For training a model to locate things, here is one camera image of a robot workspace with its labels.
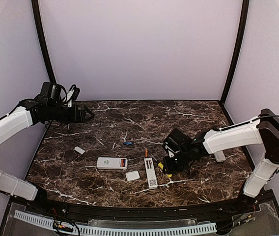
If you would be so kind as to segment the slim white remote control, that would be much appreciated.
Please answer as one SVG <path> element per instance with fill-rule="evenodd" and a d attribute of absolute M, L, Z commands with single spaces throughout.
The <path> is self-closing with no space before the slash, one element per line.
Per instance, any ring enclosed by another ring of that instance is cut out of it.
<path fill-rule="evenodd" d="M 152 158 L 145 158 L 144 164 L 146 169 L 148 187 L 149 189 L 156 189 L 158 187 L 158 184 Z"/>

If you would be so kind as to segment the white square battery cover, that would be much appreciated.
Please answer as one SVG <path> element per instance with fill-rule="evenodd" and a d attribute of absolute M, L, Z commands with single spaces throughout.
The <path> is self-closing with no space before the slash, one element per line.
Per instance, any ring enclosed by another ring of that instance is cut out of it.
<path fill-rule="evenodd" d="M 140 174 L 138 171 L 127 172 L 125 174 L 127 181 L 133 181 L 140 179 Z"/>

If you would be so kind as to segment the white TCL air-conditioner remote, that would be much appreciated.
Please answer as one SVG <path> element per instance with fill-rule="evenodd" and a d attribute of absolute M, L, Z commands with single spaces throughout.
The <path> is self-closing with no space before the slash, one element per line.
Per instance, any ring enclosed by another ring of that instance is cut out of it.
<path fill-rule="evenodd" d="M 96 167 L 103 170 L 126 170 L 128 168 L 128 160 L 126 159 L 126 167 L 122 168 L 120 166 L 119 157 L 99 157 L 97 159 Z"/>

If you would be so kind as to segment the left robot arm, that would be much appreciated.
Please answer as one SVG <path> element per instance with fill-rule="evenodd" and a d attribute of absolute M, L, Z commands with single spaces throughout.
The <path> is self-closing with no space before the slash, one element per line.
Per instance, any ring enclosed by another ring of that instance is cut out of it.
<path fill-rule="evenodd" d="M 19 132 L 47 121 L 85 123 L 94 113 L 84 104 L 73 104 L 80 93 L 76 85 L 69 91 L 64 86 L 44 82 L 40 93 L 33 99 L 21 100 L 9 113 L 0 118 L 0 145 Z M 0 170 L 0 192 L 32 201 L 41 214 L 48 214 L 52 204 L 39 194 L 39 187 Z"/>

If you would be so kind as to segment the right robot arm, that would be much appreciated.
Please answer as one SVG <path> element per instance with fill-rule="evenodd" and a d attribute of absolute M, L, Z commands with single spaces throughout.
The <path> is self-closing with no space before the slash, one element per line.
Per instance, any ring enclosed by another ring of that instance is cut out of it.
<path fill-rule="evenodd" d="M 251 198 L 255 198 L 279 171 L 279 115 L 270 109 L 263 109 L 258 116 L 242 123 L 198 132 L 194 138 L 177 128 L 172 130 L 163 141 L 163 148 L 168 153 L 163 158 L 163 172 L 184 171 L 194 161 L 211 154 L 217 162 L 224 162 L 224 150 L 248 145 L 263 145 L 265 151 L 246 180 L 243 195 L 233 203 L 237 213 L 244 213 L 252 205 Z"/>

